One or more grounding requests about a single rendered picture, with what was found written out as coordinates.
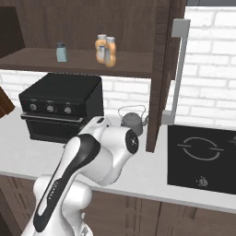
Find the black toaster oven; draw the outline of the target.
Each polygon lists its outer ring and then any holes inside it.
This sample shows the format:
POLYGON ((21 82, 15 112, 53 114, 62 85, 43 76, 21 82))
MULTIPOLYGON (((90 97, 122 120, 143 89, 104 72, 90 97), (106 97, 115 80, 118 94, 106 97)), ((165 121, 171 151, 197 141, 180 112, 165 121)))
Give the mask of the black toaster oven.
POLYGON ((33 140, 65 144, 94 116, 104 115, 100 76, 48 73, 18 97, 22 111, 29 115, 84 119, 80 124, 25 120, 33 140), (36 111, 30 109, 32 103, 37 105, 36 111), (48 105, 54 107, 54 112, 47 111, 48 105), (72 113, 65 113, 65 107, 71 107, 72 113))

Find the grey range hood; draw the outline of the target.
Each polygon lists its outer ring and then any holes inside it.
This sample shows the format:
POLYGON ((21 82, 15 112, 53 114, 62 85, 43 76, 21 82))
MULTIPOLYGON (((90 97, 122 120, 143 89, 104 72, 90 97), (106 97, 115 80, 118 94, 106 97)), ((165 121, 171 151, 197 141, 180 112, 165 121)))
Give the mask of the grey range hood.
POLYGON ((186 0, 186 6, 236 6, 236 0, 186 0))

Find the black hob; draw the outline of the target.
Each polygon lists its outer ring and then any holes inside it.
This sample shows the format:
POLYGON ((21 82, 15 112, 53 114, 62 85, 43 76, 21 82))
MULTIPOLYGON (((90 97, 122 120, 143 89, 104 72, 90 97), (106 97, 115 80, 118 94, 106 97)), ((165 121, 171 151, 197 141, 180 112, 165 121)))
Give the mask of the black hob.
POLYGON ((167 183, 236 195, 236 131, 170 125, 167 183))

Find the dark wood wall cabinet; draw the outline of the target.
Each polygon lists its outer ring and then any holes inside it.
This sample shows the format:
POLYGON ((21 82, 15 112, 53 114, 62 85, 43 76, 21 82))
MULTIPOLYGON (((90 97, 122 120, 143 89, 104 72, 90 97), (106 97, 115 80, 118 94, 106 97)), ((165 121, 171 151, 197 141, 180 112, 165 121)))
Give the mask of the dark wood wall cabinet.
POLYGON ((13 6, 25 47, 0 58, 1 69, 151 77, 158 0, 0 0, 13 6), (113 67, 96 59, 99 34, 114 37, 113 67), (58 62, 63 42, 66 62, 58 62))

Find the brown base cabinets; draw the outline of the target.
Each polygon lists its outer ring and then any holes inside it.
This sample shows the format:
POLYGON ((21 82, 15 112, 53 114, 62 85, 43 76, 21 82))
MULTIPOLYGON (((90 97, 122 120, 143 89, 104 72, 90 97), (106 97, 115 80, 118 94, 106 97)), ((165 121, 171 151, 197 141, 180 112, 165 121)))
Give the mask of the brown base cabinets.
MULTIPOLYGON (((20 236, 33 181, 0 174, 0 236, 20 236)), ((94 236, 236 236, 236 214, 95 191, 85 209, 94 236)))

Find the orange condiment bottle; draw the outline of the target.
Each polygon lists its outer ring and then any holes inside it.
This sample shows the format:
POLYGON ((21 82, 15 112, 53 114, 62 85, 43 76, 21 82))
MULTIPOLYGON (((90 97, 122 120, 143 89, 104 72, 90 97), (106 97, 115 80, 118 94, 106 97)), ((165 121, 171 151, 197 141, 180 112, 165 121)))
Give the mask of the orange condiment bottle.
POLYGON ((116 44, 114 37, 108 37, 105 43, 104 64, 113 67, 116 63, 116 44))
POLYGON ((99 34, 98 39, 95 41, 96 59, 100 64, 104 63, 106 40, 107 36, 105 34, 99 34))

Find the pale blue shaker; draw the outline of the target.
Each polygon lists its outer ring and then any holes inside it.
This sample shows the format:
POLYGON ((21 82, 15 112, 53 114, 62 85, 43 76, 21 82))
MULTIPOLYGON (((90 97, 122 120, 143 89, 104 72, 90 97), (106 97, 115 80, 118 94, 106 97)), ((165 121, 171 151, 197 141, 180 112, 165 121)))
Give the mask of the pale blue shaker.
POLYGON ((67 61, 66 48, 65 48, 65 44, 63 42, 56 43, 56 58, 57 58, 58 62, 66 62, 67 61))

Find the grey kettle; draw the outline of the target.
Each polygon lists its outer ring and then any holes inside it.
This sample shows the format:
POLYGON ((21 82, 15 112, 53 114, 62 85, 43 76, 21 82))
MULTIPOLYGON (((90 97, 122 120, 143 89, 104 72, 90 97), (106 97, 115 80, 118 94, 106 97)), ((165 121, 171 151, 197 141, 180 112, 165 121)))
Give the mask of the grey kettle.
MULTIPOLYGON (((118 112, 124 109, 124 106, 118 109, 118 112)), ((121 117, 121 126, 131 128, 137 136, 141 136, 143 134, 143 127, 148 124, 148 116, 143 118, 143 115, 146 111, 143 111, 141 115, 138 115, 135 112, 128 112, 125 115, 120 115, 121 117)))

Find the dark wood cabinet door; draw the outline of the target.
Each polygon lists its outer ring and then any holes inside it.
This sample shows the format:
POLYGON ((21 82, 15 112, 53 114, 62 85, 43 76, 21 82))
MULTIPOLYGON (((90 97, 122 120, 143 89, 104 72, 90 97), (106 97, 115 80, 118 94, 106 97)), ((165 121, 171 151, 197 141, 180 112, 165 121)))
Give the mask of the dark wood cabinet door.
POLYGON ((175 18, 183 18, 186 0, 158 0, 153 46, 146 151, 154 152, 169 86, 174 79, 180 40, 171 36, 175 18))
POLYGON ((13 6, 0 6, 0 58, 24 47, 17 10, 13 6))

